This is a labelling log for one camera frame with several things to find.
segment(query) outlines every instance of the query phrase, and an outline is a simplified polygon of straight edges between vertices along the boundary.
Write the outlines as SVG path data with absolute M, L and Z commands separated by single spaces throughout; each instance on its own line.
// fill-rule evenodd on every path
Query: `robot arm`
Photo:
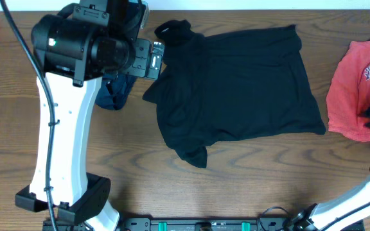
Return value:
M 138 4 L 128 0 L 81 0 L 58 15 L 44 16 L 35 25 L 34 55 L 44 73 L 44 83 L 37 81 L 41 112 L 38 159 L 32 183 L 17 193 L 16 206 L 34 212 L 48 208 L 48 171 L 48 190 L 58 207 L 59 220 L 68 225 L 87 223 L 99 231 L 116 229 L 119 214 L 107 201 L 110 180 L 86 172 L 89 126 L 104 74 L 150 79 L 159 76 L 163 45 L 155 43 L 151 51 L 149 41 L 137 39 L 147 13 L 148 7 L 141 0 Z M 45 86 L 58 121 L 50 169 L 46 169 L 50 96 Z
M 88 189 L 86 172 L 86 154 L 89 125 L 96 95 L 101 87 L 102 78 L 84 81 L 83 87 L 74 87 L 73 80 L 58 74 L 46 73 L 45 80 L 51 90 L 55 102 L 55 114 L 60 121 L 56 125 L 51 156 L 51 186 L 53 203 L 61 208 L 59 218 L 74 223 L 80 218 L 66 216 L 69 208 L 78 202 Z M 49 110 L 41 84 L 37 82 L 40 93 L 40 122 L 49 123 Z M 30 193 L 36 199 L 47 202 L 45 186 L 45 166 L 48 148 L 49 127 L 40 126 L 38 159 L 35 174 L 30 185 Z M 119 214 L 106 199 L 110 188 L 103 194 L 104 201 L 98 206 L 103 207 L 98 215 L 87 220 L 95 230 L 115 230 Z
M 311 206 L 293 220 L 297 230 L 342 230 L 370 216 L 370 176 L 342 196 Z

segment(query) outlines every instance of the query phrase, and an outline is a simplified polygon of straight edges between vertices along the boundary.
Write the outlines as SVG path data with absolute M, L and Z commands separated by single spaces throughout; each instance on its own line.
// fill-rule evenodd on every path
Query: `t-shirt sleeve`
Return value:
M 177 149 L 175 149 L 175 151 L 182 160 L 185 160 L 191 165 L 199 168 L 206 168 L 208 158 L 206 147 L 195 147 L 193 151 L 182 151 Z
M 370 133 L 361 131 L 358 122 L 358 84 L 362 74 L 360 55 L 351 45 L 339 62 L 326 97 L 328 126 L 331 132 L 339 132 L 355 141 L 369 142 Z

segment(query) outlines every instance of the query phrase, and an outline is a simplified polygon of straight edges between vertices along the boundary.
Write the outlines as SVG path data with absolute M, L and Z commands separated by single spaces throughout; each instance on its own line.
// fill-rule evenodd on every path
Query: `black t-shirt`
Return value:
M 156 29 L 167 67 L 143 96 L 157 104 L 165 143 L 181 159 L 206 167 L 216 141 L 325 133 L 295 26 L 210 37 L 190 29 L 188 21 Z

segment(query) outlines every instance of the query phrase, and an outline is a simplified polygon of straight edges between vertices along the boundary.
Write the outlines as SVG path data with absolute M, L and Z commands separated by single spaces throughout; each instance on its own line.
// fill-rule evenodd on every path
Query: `green connector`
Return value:
M 248 222 L 242 222 L 242 231 L 251 231 L 251 224 Z
M 158 224 L 158 231 L 168 231 L 168 224 L 166 222 L 160 222 Z

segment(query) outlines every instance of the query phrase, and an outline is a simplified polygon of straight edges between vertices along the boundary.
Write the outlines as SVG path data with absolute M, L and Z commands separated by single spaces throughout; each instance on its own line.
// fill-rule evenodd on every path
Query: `wooden table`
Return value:
M 13 13 L 29 45 L 32 27 L 47 13 Z M 370 11 L 151 12 L 139 37 L 155 40 L 154 29 L 170 19 L 187 19 L 205 35 L 297 24 L 325 124 L 325 97 L 338 62 L 352 40 L 370 39 Z M 121 212 L 255 217 L 276 205 L 297 212 L 338 197 L 369 174 L 369 145 L 331 132 L 219 142 L 208 148 L 207 169 L 197 169 L 166 147 L 155 105 L 141 99 L 151 83 L 138 80 L 123 110 L 95 107 L 92 115 L 87 169 L 112 180 L 109 200 Z M 31 182 L 38 135 L 35 73 L 0 13 L 0 230 L 41 230 L 48 216 L 14 205 L 15 193 Z

